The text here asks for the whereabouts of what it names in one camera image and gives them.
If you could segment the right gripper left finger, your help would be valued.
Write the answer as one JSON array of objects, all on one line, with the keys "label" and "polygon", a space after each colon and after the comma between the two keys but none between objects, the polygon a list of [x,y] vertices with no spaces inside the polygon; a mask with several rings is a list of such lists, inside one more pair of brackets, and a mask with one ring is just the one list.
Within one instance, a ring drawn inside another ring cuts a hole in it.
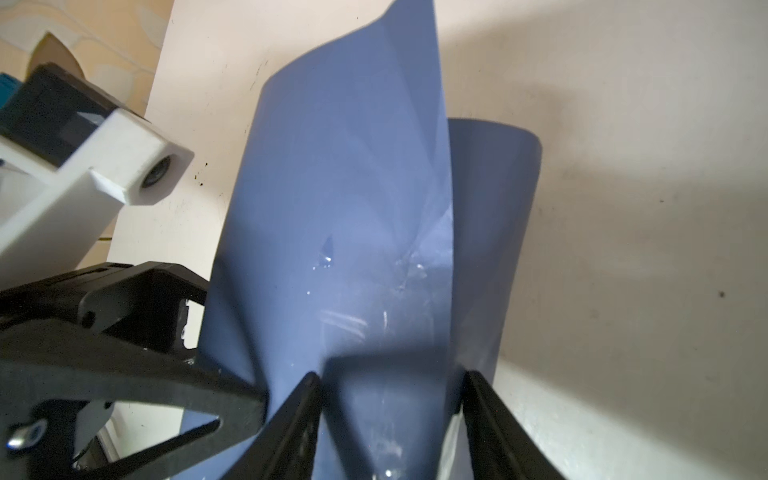
[{"label": "right gripper left finger", "polygon": [[223,478],[311,478],[322,407],[320,377],[309,372]]}]

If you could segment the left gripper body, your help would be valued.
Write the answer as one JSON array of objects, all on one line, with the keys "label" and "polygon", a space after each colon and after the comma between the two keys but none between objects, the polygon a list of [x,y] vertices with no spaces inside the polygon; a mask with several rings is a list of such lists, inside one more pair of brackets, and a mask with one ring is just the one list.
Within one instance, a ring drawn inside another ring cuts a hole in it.
[{"label": "left gripper body", "polygon": [[209,281],[173,263],[101,263],[1,293],[1,328],[57,319],[180,360],[190,302],[203,306]]}]

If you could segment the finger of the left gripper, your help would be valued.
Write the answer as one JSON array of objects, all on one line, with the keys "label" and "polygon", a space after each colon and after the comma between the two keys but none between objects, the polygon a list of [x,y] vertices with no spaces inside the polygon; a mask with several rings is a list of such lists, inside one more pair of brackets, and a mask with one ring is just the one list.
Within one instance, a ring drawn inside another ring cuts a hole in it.
[{"label": "finger of the left gripper", "polygon": [[[209,421],[88,471],[77,453],[118,403],[176,407]],[[258,433],[266,396],[238,378],[55,319],[1,333],[4,479],[165,479]]]}]

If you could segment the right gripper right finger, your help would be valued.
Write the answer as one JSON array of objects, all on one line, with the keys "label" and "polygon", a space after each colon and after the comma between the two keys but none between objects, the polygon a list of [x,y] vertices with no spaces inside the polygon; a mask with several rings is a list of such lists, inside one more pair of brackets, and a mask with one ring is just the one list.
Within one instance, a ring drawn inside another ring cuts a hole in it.
[{"label": "right gripper right finger", "polygon": [[564,480],[481,372],[465,373],[461,405],[474,478]]}]

